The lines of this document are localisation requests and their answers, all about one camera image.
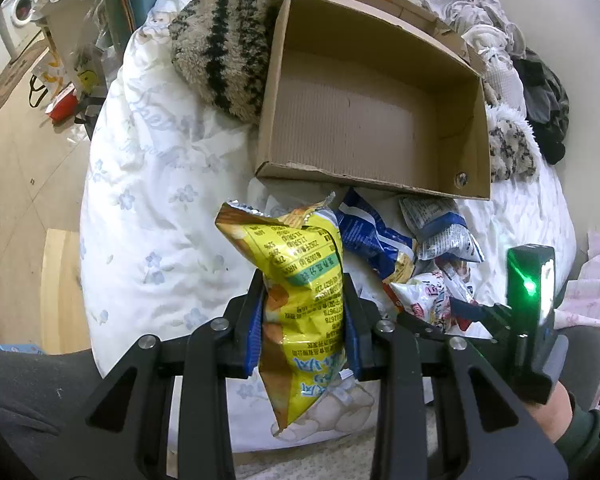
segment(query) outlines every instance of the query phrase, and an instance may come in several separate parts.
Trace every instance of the person's leg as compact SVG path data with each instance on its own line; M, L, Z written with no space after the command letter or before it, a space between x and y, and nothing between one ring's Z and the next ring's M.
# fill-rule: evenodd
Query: person's leg
M58 356L0 351L0 433L34 474L100 381L89 350Z
M585 411L595 408L600 382L600 331L590 326L571 326L558 330L569 339L569 349L560 382L573 394Z

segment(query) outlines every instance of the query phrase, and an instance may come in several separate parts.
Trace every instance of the black bag strap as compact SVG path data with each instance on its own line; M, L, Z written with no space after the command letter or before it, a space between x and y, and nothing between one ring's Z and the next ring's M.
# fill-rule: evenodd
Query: black bag strap
M45 95L47 95L49 93L49 89L47 87L45 87L45 84L42 83L38 88L36 88L34 85L36 83L36 76L32 75L31 79L29 80L29 106L31 108L37 108L38 105L40 104L40 102L42 101L42 99L44 99ZM40 92L44 90L44 92L42 92L42 94L40 94L38 96L38 100L36 101L36 104L32 105L31 104L31 98L33 97L33 92Z

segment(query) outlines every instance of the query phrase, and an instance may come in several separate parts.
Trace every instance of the fuzzy pillow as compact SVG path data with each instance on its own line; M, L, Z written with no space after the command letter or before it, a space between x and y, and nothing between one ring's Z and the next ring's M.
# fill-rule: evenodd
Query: fuzzy pillow
M191 0L169 26L171 60L204 100L258 124L282 0Z
M534 133L519 110L506 104L487 106L487 127L491 155L491 181L512 177L536 178L540 149Z

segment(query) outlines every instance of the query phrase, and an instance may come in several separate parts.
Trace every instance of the doormat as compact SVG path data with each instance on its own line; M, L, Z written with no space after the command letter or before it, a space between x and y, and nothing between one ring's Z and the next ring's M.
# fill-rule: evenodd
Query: doormat
M8 65L2 71L0 74L0 108L7 102L13 89L47 47L48 44L45 40L36 41L13 64Z

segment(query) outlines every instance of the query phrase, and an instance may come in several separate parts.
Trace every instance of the snack bag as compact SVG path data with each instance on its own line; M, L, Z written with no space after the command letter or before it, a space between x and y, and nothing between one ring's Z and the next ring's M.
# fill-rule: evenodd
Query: snack bag
M437 267L413 276L407 283L391 283L390 287L406 312L442 330L449 328L449 293Z
M382 280L382 288L398 310L404 305L390 283L405 283L413 274L414 241L387 227L353 188L336 211L344 248L364 258Z
M216 226L265 276L258 369L280 432L320 397L345 361L338 224L324 202L278 218L227 202Z
M460 274L463 269L467 267L458 266L455 262L446 262L445 260L438 258L436 264L442 272L442 278L444 279L445 286L451 295L451 298L463 301L464 303L478 304L474 300L474 288L468 284L467 274ZM463 319L458 316L453 316L452 321L456 323L460 330L465 331L469 328L472 321L469 319Z
M418 258L438 256L483 262L478 242L451 198L427 198L406 195L398 199L402 216L418 241Z

